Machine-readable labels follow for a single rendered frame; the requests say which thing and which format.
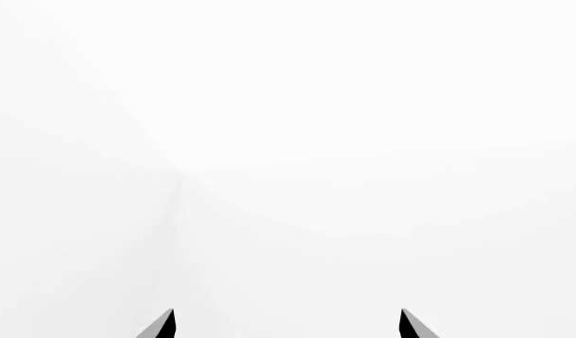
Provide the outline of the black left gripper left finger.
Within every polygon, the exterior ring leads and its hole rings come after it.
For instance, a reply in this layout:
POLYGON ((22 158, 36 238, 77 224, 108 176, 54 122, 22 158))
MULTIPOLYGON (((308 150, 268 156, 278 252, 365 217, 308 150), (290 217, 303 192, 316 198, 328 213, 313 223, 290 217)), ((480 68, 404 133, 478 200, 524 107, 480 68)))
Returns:
POLYGON ((175 334, 175 312, 174 309, 168 309, 135 338, 175 338, 175 334))

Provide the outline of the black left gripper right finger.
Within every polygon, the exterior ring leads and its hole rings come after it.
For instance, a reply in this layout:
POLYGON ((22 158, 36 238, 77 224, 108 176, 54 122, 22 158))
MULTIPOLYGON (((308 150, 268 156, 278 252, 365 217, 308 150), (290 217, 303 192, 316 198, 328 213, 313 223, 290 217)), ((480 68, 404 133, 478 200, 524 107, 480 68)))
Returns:
POLYGON ((400 338, 440 338, 407 309, 401 309, 398 331, 400 338))

